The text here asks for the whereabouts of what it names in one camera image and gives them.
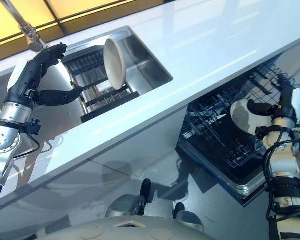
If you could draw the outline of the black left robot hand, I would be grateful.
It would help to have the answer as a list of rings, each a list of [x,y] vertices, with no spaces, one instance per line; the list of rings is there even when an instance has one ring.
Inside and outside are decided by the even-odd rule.
[[[7,87],[4,103],[14,103],[33,109],[35,104],[40,106],[62,106],[76,100],[84,91],[76,86],[70,91],[42,90],[38,91],[42,78],[49,67],[55,66],[64,58],[67,45],[60,43],[42,50],[32,60],[25,61],[21,73],[12,74],[13,83]]]

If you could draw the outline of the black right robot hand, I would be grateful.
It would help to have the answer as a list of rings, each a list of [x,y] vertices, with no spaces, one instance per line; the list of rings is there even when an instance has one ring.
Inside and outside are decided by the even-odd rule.
[[[272,116],[276,118],[288,118],[298,123],[300,121],[300,88],[295,88],[284,74],[278,74],[277,85],[281,95],[277,105],[269,103],[257,103],[248,100],[248,110],[258,116]]]

